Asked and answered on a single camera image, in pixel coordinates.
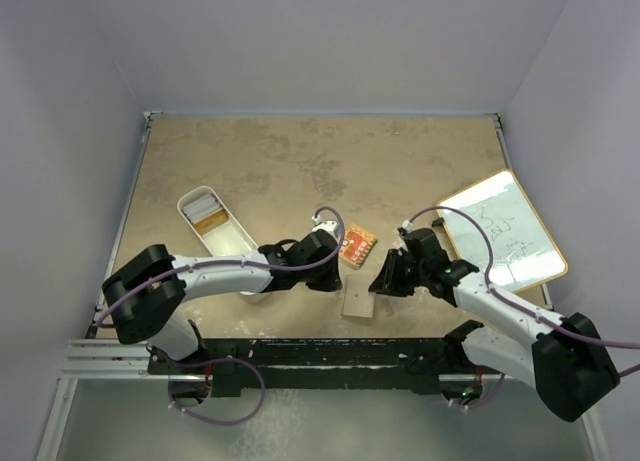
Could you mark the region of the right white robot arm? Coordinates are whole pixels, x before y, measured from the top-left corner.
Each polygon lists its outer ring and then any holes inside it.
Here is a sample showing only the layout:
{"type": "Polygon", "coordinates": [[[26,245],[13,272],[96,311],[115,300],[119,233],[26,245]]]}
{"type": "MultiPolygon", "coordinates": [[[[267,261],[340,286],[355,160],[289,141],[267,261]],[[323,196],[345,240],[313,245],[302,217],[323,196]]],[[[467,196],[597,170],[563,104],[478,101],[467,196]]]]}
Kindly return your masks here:
{"type": "Polygon", "coordinates": [[[619,386],[620,376],[594,323],[576,313],[564,317],[490,284],[480,269],[449,259],[436,234],[402,232],[403,247],[388,251],[368,290],[408,297],[419,287],[482,318],[454,333],[445,347],[456,372],[492,368],[533,388],[557,417],[573,422],[619,386]]]}

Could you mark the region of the white credit card stack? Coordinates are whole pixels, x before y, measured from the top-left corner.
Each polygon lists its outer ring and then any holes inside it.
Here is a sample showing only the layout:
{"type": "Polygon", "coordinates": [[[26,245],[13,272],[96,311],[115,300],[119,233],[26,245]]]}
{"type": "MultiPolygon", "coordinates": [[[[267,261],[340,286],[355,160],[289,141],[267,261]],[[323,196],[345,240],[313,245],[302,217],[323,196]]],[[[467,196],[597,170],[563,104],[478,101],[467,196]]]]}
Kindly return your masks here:
{"type": "Polygon", "coordinates": [[[207,193],[182,207],[183,214],[196,224],[221,209],[219,201],[211,193],[207,193]]]}

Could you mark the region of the white oblong plastic tray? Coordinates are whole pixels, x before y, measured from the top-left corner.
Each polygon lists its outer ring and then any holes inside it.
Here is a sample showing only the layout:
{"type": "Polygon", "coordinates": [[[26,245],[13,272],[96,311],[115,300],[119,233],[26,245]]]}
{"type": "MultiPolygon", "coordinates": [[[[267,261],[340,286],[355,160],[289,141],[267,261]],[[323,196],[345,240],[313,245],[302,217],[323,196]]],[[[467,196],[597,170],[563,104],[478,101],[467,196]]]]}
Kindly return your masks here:
{"type": "Polygon", "coordinates": [[[256,251],[258,248],[258,244],[248,234],[225,203],[219,198],[217,193],[209,186],[200,186],[184,194],[177,201],[177,210],[184,218],[185,222],[190,226],[194,234],[198,237],[200,242],[207,249],[210,257],[239,257],[240,255],[246,255],[252,251],[256,251]],[[207,193],[211,193],[217,198],[221,209],[227,212],[229,220],[225,224],[206,233],[205,235],[200,235],[194,229],[194,224],[192,224],[183,214],[182,207],[207,193]]]}

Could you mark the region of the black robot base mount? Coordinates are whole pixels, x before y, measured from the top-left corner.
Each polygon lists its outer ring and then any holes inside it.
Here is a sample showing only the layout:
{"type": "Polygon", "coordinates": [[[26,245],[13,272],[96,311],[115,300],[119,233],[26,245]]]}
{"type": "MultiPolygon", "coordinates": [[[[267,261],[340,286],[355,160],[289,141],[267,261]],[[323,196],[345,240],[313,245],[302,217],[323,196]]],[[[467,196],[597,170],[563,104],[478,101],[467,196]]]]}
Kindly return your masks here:
{"type": "Polygon", "coordinates": [[[472,376],[476,366],[462,342],[481,328],[466,321],[442,338],[314,339],[210,338],[193,359],[172,362],[150,350],[148,370],[183,380],[211,370],[213,397],[238,397],[245,389],[402,390],[418,395],[440,391],[440,378],[472,376]]]}

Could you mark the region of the gold credit card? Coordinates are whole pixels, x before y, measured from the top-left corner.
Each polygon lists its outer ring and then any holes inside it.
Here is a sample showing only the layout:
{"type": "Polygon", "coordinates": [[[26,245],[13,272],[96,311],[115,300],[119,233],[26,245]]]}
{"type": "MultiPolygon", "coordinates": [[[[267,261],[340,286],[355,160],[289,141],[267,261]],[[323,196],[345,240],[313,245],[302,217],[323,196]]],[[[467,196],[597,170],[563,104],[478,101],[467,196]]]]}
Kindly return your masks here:
{"type": "Polygon", "coordinates": [[[206,233],[225,224],[228,220],[229,220],[229,216],[227,212],[223,209],[220,209],[218,211],[212,212],[208,216],[204,217],[202,220],[196,222],[194,224],[194,229],[200,235],[205,235],[206,233]]]}

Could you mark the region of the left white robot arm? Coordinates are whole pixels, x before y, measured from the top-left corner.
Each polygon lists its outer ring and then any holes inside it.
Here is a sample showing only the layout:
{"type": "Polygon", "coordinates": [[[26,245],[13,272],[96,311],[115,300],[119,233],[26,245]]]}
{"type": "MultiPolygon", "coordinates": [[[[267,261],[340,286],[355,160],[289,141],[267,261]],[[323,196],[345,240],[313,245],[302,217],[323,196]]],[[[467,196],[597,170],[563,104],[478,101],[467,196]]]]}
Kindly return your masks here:
{"type": "Polygon", "coordinates": [[[151,245],[103,282],[105,315],[120,343],[148,342],[182,372],[194,373],[204,365],[206,350],[196,325],[176,315],[181,304],[227,293],[289,291],[301,283],[336,292],[342,287],[341,247],[342,240],[323,228],[300,241],[222,257],[173,256],[165,245],[151,245]]]}

